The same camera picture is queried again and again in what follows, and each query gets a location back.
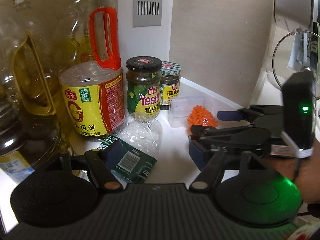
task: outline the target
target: black suction cup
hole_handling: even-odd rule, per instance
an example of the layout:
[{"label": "black suction cup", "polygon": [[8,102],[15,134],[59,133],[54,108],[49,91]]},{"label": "black suction cup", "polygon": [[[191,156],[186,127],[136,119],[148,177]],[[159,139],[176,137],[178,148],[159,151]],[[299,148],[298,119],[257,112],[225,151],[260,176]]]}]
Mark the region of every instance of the black suction cup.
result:
[{"label": "black suction cup", "polygon": [[259,227],[285,224],[301,206],[300,192],[290,180],[245,154],[239,175],[217,187],[215,200],[229,216]]},{"label": "black suction cup", "polygon": [[19,222],[56,227],[86,217],[97,199],[90,182],[67,171],[41,171],[15,188],[11,206]]}]

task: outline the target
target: soybean paste jar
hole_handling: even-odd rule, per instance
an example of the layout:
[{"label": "soybean paste jar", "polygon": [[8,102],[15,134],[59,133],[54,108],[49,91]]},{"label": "soybean paste jar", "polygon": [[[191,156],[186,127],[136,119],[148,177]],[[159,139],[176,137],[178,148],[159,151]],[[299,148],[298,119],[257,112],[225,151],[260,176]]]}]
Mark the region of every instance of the soybean paste jar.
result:
[{"label": "soybean paste jar", "polygon": [[156,117],[160,111],[162,61],[156,57],[133,57],[127,61],[127,107],[129,113]]},{"label": "soybean paste jar", "polygon": [[177,63],[164,61],[161,68],[160,82],[161,110],[169,110],[171,98],[179,94],[181,80],[181,66]]}]

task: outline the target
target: plastic bottle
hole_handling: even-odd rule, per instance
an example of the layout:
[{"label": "plastic bottle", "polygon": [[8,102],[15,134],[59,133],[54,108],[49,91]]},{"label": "plastic bottle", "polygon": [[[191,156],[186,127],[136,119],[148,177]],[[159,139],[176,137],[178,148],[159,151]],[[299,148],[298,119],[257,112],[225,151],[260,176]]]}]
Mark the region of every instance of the plastic bottle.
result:
[{"label": "plastic bottle", "polygon": [[113,0],[69,0],[60,6],[55,63],[76,131],[101,141],[124,118],[123,72]]},{"label": "plastic bottle", "polygon": [[[0,8],[0,168],[19,183],[57,153],[72,154],[61,131],[48,85],[30,35]],[[24,89],[36,63],[46,100]]]},{"label": "plastic bottle", "polygon": [[[68,136],[72,131],[72,124],[68,118],[68,112],[61,94],[61,86],[58,80],[58,68],[53,63],[50,35],[42,23],[41,15],[31,8],[31,0],[13,0],[13,16],[21,28],[30,33],[35,44],[39,59],[44,70],[44,76],[48,84],[57,116],[62,128]],[[28,72],[23,73],[26,81],[21,84],[24,93],[33,99],[43,103],[46,96],[41,81],[38,79],[32,53],[26,53]]]}]

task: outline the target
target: metal vent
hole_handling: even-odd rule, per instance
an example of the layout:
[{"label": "metal vent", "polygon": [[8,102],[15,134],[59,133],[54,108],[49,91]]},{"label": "metal vent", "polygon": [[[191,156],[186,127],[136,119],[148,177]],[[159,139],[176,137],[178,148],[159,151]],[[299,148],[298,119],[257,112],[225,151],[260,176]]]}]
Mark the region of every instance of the metal vent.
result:
[{"label": "metal vent", "polygon": [[160,26],[162,0],[133,0],[133,27]]}]

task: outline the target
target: hand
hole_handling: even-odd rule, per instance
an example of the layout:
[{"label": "hand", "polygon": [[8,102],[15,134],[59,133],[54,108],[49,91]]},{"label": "hand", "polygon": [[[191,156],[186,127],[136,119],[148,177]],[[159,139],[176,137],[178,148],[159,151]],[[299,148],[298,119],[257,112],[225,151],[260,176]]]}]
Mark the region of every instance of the hand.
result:
[{"label": "hand", "polygon": [[[293,179],[295,160],[265,157],[263,161],[283,176],[290,180]],[[295,184],[300,190],[301,197],[305,203],[320,203],[320,143],[317,140],[314,142],[313,155],[310,160],[301,162]]]}]

